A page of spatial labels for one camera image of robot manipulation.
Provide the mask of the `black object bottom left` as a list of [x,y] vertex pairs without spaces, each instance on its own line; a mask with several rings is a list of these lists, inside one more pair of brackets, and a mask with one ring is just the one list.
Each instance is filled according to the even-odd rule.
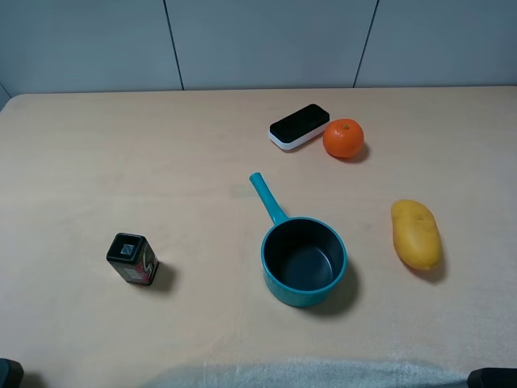
[[0,359],[0,388],[19,388],[23,375],[24,370],[19,362]]

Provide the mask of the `black object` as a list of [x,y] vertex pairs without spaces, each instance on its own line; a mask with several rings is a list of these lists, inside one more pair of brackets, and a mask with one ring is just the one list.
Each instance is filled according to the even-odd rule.
[[0,359],[0,388],[19,388],[23,375],[24,370],[19,362]]
[[483,368],[472,371],[468,388],[517,388],[517,368]]

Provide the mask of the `yellow mango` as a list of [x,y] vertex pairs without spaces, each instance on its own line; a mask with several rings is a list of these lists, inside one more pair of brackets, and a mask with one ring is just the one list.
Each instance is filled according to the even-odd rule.
[[393,246],[410,268],[431,270],[443,258],[443,248],[433,213],[415,200],[398,200],[391,206]]

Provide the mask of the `orange tangerine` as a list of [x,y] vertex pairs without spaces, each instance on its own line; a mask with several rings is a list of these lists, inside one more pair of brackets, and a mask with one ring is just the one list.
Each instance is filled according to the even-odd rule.
[[331,121],[323,132],[323,145],[326,152],[336,158],[352,158],[364,145],[364,131],[352,119]]

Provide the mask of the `black object bottom right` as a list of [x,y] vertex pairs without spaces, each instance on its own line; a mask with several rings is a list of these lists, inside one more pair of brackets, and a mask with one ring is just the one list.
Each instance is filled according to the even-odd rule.
[[483,368],[472,371],[468,388],[517,388],[517,368]]

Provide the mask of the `black rectangular tin box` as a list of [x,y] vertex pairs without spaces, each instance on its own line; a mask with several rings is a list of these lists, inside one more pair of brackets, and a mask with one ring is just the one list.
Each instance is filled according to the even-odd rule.
[[151,285],[159,266],[147,238],[138,234],[118,233],[106,259],[126,282],[136,285]]

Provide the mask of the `black and white eraser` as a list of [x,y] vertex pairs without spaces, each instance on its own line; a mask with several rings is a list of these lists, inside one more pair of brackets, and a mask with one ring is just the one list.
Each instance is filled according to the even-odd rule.
[[291,151],[322,134],[330,123],[330,114],[310,105],[270,125],[269,140],[283,151]]

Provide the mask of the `grey cloth at table edge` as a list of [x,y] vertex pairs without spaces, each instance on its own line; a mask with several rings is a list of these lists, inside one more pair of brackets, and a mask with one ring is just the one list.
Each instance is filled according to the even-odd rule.
[[290,359],[183,365],[144,387],[466,387],[467,377],[438,365],[407,361]]

